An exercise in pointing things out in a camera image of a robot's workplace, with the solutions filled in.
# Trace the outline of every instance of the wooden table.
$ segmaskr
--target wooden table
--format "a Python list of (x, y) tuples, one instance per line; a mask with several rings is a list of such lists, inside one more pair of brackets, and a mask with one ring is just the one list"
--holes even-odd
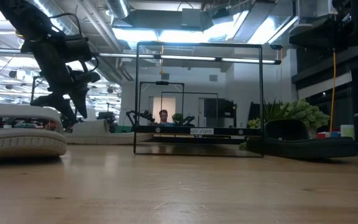
[(69, 146), (0, 162), (0, 223), (358, 223), (358, 157), (134, 156)]

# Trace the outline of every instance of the white container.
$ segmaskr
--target white container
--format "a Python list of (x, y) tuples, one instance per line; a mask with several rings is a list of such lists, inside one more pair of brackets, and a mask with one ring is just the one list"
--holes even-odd
[(351, 137), (354, 140), (354, 125), (353, 124), (341, 125), (341, 137)]

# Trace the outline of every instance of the person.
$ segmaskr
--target person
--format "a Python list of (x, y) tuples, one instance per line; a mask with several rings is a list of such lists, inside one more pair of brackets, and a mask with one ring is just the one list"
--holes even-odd
[(159, 115), (160, 115), (160, 124), (161, 125), (164, 125), (164, 126), (173, 126), (172, 123), (169, 123), (167, 121), (168, 119), (168, 111), (167, 110), (161, 110), (159, 112)]

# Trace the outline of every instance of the label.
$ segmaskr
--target label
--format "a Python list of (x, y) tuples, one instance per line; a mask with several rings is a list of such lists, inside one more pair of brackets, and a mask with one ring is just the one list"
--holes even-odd
[(214, 134), (213, 128), (191, 128), (190, 134)]

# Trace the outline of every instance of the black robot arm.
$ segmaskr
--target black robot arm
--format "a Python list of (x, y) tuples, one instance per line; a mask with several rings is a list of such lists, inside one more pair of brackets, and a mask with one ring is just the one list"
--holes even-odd
[[(48, 90), (52, 92), (37, 98), (31, 105), (54, 107), (75, 121), (70, 101), (63, 99), (63, 95), (68, 94), (78, 112), (87, 118), (87, 84), (100, 79), (97, 73), (89, 72), (85, 65), (93, 56), (88, 39), (81, 34), (65, 35), (47, 15), (25, 0), (0, 0), (0, 11), (16, 32), (23, 36), (21, 51), (33, 53), (41, 69), (40, 75), (48, 81)], [(74, 61), (81, 62), (83, 72), (73, 71), (66, 65)]]

